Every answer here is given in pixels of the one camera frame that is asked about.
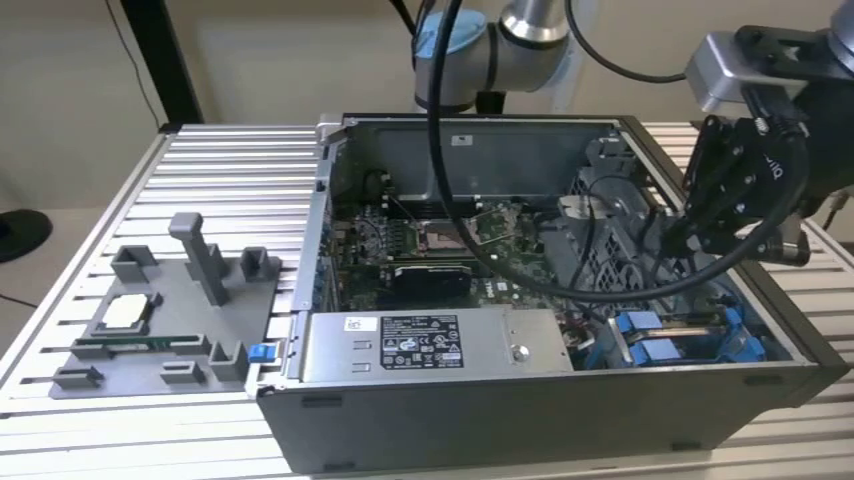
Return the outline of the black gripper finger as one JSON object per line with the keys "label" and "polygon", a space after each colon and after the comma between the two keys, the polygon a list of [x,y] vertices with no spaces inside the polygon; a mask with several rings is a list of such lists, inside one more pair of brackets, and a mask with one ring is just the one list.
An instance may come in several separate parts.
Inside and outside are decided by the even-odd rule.
{"label": "black gripper finger", "polygon": [[665,251],[693,251],[689,239],[704,236],[717,224],[725,209],[726,193],[721,183],[733,166],[730,140],[733,124],[709,115],[700,127],[700,135],[684,178],[688,197],[684,213],[662,236]]}
{"label": "black gripper finger", "polygon": [[748,197],[757,186],[752,168],[701,169],[692,173],[692,233],[704,253],[725,254],[749,223]]}

